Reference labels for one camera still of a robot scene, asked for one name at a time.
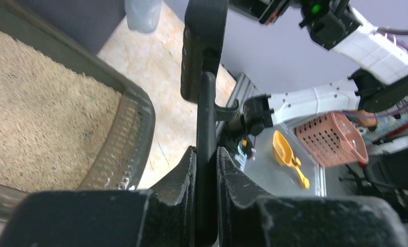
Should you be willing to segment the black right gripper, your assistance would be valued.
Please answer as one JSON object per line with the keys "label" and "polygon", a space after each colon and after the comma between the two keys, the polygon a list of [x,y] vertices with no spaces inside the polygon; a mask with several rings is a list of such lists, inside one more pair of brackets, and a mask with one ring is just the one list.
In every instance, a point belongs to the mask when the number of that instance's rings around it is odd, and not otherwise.
{"label": "black right gripper", "polygon": [[229,0],[229,8],[262,25],[274,23],[291,5],[291,0]]}

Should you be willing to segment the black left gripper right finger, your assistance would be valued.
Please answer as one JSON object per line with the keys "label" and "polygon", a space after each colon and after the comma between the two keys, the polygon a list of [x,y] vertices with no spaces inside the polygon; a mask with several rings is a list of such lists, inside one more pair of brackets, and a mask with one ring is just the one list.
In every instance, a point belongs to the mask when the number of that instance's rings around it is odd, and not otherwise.
{"label": "black left gripper right finger", "polygon": [[397,213],[375,197],[277,197],[217,150],[220,246],[408,246]]}

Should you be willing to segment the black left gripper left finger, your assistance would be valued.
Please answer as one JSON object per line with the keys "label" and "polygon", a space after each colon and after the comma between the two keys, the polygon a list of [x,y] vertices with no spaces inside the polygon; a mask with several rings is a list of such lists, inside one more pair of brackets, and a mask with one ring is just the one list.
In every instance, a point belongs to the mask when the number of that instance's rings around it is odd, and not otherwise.
{"label": "black left gripper left finger", "polygon": [[193,246],[196,149],[147,190],[44,191],[12,213],[0,246]]}

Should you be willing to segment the black litter scoop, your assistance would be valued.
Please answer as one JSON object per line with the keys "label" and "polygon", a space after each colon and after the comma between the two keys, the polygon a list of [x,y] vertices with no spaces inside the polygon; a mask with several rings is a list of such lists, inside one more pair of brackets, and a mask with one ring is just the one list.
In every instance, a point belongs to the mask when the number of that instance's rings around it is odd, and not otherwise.
{"label": "black litter scoop", "polygon": [[215,102],[216,77],[223,50],[228,1],[189,1],[183,31],[181,96],[197,105],[194,234],[192,246],[212,246],[218,235],[217,131],[218,121],[239,112]]}

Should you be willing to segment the grey ribbed trash bin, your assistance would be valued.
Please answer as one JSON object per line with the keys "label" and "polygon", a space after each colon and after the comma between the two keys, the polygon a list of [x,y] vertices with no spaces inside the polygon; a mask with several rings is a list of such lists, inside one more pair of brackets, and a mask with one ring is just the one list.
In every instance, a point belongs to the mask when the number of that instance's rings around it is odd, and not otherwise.
{"label": "grey ribbed trash bin", "polygon": [[45,21],[97,54],[125,17],[123,0],[18,1]]}

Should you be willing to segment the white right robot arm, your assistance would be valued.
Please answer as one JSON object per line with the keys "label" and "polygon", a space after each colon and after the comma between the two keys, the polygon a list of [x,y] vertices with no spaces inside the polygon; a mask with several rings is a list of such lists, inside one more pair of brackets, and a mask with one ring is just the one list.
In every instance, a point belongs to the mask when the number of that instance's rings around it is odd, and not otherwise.
{"label": "white right robot arm", "polygon": [[[375,26],[408,29],[408,1],[350,1]],[[223,65],[244,72],[261,93],[288,93],[332,83],[360,66],[314,43],[302,16],[289,8],[274,24],[262,26],[234,11],[228,13]]]}

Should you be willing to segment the dark green litter box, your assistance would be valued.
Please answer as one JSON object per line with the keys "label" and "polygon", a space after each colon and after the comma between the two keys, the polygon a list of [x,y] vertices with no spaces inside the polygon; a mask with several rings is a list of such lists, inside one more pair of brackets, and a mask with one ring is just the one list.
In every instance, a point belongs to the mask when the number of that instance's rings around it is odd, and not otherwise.
{"label": "dark green litter box", "polygon": [[0,1],[0,221],[40,190],[132,190],[155,128],[144,90]]}

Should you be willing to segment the yellow plastic scoop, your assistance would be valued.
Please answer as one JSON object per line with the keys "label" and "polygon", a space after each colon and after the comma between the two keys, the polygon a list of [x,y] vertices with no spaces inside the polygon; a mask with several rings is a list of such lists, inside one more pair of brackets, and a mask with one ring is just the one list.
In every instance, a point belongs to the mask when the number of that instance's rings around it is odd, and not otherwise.
{"label": "yellow plastic scoop", "polygon": [[303,189],[310,188],[309,179],[304,176],[300,169],[300,159],[294,156],[294,152],[289,142],[278,130],[276,130],[273,134],[273,156],[279,165],[290,167],[296,172],[300,185]]}

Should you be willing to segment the pink plastic basket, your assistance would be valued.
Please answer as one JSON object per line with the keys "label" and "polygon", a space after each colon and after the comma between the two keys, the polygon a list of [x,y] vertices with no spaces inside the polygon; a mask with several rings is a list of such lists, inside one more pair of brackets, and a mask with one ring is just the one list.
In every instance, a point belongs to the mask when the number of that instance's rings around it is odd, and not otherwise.
{"label": "pink plastic basket", "polygon": [[369,160],[359,130],[343,114],[327,113],[314,118],[296,127],[295,134],[322,167]]}

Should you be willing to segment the blue plastic bin liner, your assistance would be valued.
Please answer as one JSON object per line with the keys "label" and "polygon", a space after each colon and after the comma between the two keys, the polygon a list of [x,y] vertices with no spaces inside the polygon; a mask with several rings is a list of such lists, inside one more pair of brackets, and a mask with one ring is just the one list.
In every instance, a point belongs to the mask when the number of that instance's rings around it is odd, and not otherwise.
{"label": "blue plastic bin liner", "polygon": [[125,0],[127,26],[142,34],[153,33],[159,23],[163,0]]}

